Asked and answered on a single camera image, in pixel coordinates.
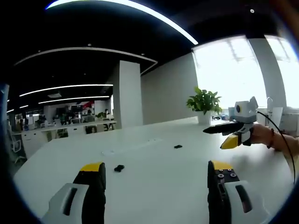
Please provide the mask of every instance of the ceiling light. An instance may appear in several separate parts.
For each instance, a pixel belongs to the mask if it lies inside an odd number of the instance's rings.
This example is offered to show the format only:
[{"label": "ceiling light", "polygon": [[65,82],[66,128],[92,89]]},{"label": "ceiling light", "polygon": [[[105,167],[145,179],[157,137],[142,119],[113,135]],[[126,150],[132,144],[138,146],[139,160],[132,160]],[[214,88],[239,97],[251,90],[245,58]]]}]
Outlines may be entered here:
[{"label": "ceiling light", "polygon": [[[80,1],[80,0],[57,0],[57,1],[53,2],[52,4],[50,4],[48,7],[46,7],[46,9],[54,7],[54,6],[58,6],[58,5],[61,5],[61,4],[64,4],[64,3],[73,2],[73,1]],[[99,1],[107,1],[107,2],[118,3],[118,4],[121,4],[121,5],[125,5],[125,6],[129,6],[129,7],[138,9],[138,10],[143,11],[145,13],[148,13],[148,14],[156,17],[157,19],[165,22],[166,24],[168,24],[169,26],[171,26],[172,28],[174,28],[178,32],[180,32],[189,41],[191,41],[194,45],[198,44],[198,42],[190,34],[188,34],[183,28],[181,28],[178,24],[174,23],[173,21],[171,21],[167,17],[163,16],[162,14],[152,10],[151,8],[148,8],[144,5],[141,5],[139,3],[136,3],[136,2],[133,2],[133,1],[130,1],[130,0],[99,0]]]},{"label": "ceiling light", "polygon": [[58,86],[58,87],[52,87],[52,88],[27,92],[27,93],[21,94],[20,97],[26,96],[26,95],[31,94],[31,93],[42,92],[42,91],[47,91],[47,90],[56,90],[56,89],[69,88],[69,87],[84,87],[84,86],[113,86],[113,85],[112,84],[65,85],[65,86]]},{"label": "ceiling light", "polygon": [[55,99],[55,100],[49,100],[40,102],[38,104],[45,104],[45,103],[51,103],[51,102],[57,102],[57,101],[63,101],[63,100],[70,100],[70,99],[88,99],[88,98],[109,98],[109,96],[98,96],[98,97],[75,97],[75,98],[67,98],[67,99]]}]

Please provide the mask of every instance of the white column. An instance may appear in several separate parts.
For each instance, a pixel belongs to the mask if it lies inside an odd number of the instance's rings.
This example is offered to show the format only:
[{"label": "white column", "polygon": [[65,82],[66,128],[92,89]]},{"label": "white column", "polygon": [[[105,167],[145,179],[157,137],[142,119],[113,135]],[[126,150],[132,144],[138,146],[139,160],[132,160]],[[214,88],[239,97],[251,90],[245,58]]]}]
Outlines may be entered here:
[{"label": "white column", "polygon": [[286,107],[284,82],[268,41],[266,38],[249,38],[248,40],[261,68],[267,97],[273,99],[274,107]]},{"label": "white column", "polygon": [[112,76],[116,128],[143,125],[140,65],[120,61]]}]

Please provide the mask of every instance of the black ceiling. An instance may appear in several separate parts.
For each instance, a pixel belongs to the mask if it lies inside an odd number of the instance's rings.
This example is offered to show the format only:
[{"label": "black ceiling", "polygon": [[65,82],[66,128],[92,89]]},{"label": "black ceiling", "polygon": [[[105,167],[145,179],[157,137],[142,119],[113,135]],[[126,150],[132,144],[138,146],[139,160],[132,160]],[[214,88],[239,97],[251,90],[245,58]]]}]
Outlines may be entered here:
[{"label": "black ceiling", "polygon": [[[172,19],[200,44],[221,37],[275,34],[270,10],[258,0],[134,0]],[[179,32],[139,10],[103,1],[77,1],[45,10],[51,0],[10,2],[4,24],[7,40],[3,78],[10,85],[8,109],[50,100],[52,92],[18,97],[25,92],[72,84],[104,84],[119,60],[153,62],[122,54],[71,50],[21,59],[51,49],[88,47],[114,49],[158,61],[182,56],[194,46]],[[68,88],[63,98],[112,94],[112,90]]]}]

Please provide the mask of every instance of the green leaves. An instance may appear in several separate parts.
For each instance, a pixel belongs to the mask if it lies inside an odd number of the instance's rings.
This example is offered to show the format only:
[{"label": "green leaves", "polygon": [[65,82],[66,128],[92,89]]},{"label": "green leaves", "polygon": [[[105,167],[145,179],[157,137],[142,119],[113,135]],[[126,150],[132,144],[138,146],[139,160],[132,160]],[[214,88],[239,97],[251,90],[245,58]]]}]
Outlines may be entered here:
[{"label": "green leaves", "polygon": [[207,90],[201,90],[197,86],[194,87],[194,91],[196,95],[190,96],[190,99],[187,100],[187,107],[193,111],[203,111],[204,114],[207,111],[215,111],[218,114],[222,111],[221,107],[219,107],[219,99],[221,97],[216,97],[218,92],[207,92]]}]

